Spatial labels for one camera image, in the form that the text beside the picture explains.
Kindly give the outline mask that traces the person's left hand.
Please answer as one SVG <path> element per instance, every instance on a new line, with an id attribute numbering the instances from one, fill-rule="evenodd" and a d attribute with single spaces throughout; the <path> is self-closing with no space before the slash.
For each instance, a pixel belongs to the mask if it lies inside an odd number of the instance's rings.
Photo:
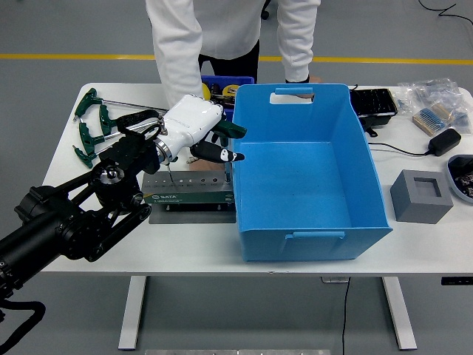
<path id="1" fill-rule="evenodd" d="M 303 85 L 303 84 L 321 84 L 323 80 L 320 77 L 314 76 L 314 75 L 309 75 L 305 80 L 303 81 L 289 81 L 286 80 L 286 84 L 294 84 L 297 86 Z M 311 94 L 302 94 L 298 93 L 296 94 L 297 97 L 300 98 L 312 98 L 313 96 Z"/>

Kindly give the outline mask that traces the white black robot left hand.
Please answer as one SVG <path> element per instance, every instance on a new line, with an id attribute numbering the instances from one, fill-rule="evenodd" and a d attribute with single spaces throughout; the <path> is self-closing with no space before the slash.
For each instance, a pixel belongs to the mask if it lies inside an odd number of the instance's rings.
<path id="1" fill-rule="evenodd" d="M 224 110 L 194 95 L 185 95 L 163 117 L 164 132 L 154 140 L 160 162 L 168 165 L 184 147 L 191 155 L 213 163 L 230 163 L 245 159 L 242 153 L 232 152 L 212 141 L 209 132 L 232 139 L 245 137 L 247 129 L 224 119 Z"/>

